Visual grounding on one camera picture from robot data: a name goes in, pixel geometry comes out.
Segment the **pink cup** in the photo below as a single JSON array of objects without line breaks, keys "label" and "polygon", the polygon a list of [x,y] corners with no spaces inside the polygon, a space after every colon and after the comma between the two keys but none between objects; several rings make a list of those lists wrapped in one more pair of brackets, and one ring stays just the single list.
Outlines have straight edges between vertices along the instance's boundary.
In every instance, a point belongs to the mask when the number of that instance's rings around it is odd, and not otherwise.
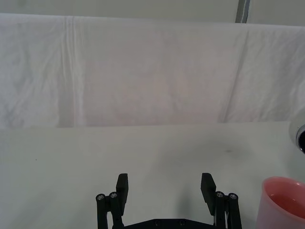
[{"label": "pink cup", "polygon": [[271,177],[262,188],[256,229],[305,229],[305,184]]}]

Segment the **white fabric backdrop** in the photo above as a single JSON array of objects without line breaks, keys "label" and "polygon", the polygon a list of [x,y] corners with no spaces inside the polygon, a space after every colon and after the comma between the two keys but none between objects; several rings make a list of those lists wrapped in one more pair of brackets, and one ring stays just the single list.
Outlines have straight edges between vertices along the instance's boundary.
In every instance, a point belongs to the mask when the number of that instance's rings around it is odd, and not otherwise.
[{"label": "white fabric backdrop", "polygon": [[284,121],[305,28],[0,14],[0,128]]}]

